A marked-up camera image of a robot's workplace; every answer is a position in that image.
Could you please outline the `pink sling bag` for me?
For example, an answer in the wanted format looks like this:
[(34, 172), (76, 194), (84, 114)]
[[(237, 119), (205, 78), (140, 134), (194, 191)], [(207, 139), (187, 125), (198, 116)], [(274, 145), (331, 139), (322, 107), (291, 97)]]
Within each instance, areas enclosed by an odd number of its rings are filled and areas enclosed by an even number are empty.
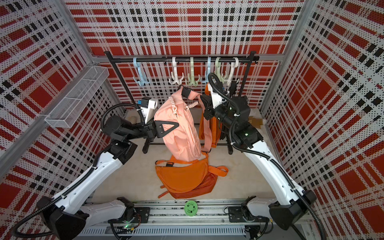
[(155, 121), (178, 122), (179, 127), (163, 137), (163, 141), (172, 155), (181, 161), (191, 162), (209, 153), (212, 146), (212, 133), (208, 120), (204, 121), (205, 139), (201, 145), (191, 109), (201, 106), (204, 110), (200, 93), (180, 86), (166, 102), (161, 105), (154, 116)]

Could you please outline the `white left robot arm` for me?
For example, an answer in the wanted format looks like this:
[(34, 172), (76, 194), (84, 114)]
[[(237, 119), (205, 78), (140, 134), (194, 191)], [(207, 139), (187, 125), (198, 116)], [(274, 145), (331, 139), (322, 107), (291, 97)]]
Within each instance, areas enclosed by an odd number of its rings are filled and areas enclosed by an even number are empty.
[(12, 236), (72, 240), (89, 226), (133, 215), (134, 205), (124, 197), (90, 209), (84, 202), (134, 155), (137, 149), (134, 139), (163, 138), (180, 126), (175, 105), (171, 106), (169, 115), (162, 114), (157, 105), (157, 100), (145, 97), (140, 105), (121, 103), (107, 109), (101, 118), (101, 130), (111, 138), (111, 143), (97, 153), (93, 164), (74, 182), (53, 198), (38, 201), (37, 210), (12, 228)]

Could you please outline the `dark rust orange bag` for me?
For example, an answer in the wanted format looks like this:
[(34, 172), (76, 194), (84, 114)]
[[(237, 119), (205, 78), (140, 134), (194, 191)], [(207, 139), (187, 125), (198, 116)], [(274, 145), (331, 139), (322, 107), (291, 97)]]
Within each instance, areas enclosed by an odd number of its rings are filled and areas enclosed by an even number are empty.
[(193, 190), (186, 193), (172, 193), (166, 191), (158, 196), (158, 199), (170, 194), (174, 199), (192, 199), (201, 195), (209, 194), (214, 189), (218, 176), (208, 173), (203, 181)]

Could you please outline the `orange bottom bag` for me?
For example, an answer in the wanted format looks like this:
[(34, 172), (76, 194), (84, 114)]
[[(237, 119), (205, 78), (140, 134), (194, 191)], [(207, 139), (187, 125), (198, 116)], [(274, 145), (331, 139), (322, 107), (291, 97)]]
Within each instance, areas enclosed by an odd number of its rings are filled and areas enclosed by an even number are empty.
[(178, 160), (174, 156), (169, 161), (156, 161), (155, 169), (162, 182), (161, 188), (172, 193), (186, 193), (196, 188), (208, 173), (218, 177), (227, 176), (227, 167), (211, 166), (207, 153), (202, 153), (202, 157), (191, 162)]

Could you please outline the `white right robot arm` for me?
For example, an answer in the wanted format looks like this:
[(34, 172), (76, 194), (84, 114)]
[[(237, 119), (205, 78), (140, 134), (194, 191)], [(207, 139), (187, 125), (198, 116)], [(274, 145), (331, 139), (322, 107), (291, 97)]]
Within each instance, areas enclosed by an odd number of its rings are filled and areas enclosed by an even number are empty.
[(306, 213), (310, 213), (319, 230), (320, 238), (327, 239), (325, 227), (318, 217), (313, 204), (315, 193), (304, 190), (286, 172), (271, 153), (259, 131), (249, 123), (250, 107), (246, 96), (229, 97), (218, 76), (207, 77), (210, 96), (205, 97), (204, 118), (216, 118), (228, 130), (229, 143), (233, 149), (244, 153), (259, 169), (275, 194), (275, 200), (266, 206), (270, 218), (284, 230), (295, 228), (295, 223)]

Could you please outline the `orange sling bag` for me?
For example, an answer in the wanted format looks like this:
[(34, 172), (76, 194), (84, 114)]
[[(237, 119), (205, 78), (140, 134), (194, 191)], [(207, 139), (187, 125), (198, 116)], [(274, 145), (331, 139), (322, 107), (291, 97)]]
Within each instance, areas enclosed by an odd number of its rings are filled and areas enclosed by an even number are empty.
[[(200, 126), (199, 126), (199, 139), (200, 140), (204, 140), (205, 139), (205, 128), (204, 128), (204, 121), (206, 119), (201, 116), (201, 120), (200, 120)], [(210, 131), (212, 133), (212, 146), (211, 148), (216, 148), (219, 141), (220, 141), (220, 137), (221, 137), (221, 126), (222, 124), (219, 123), (219, 121), (216, 119), (216, 118), (212, 118), (209, 120), (209, 124), (210, 124)]]

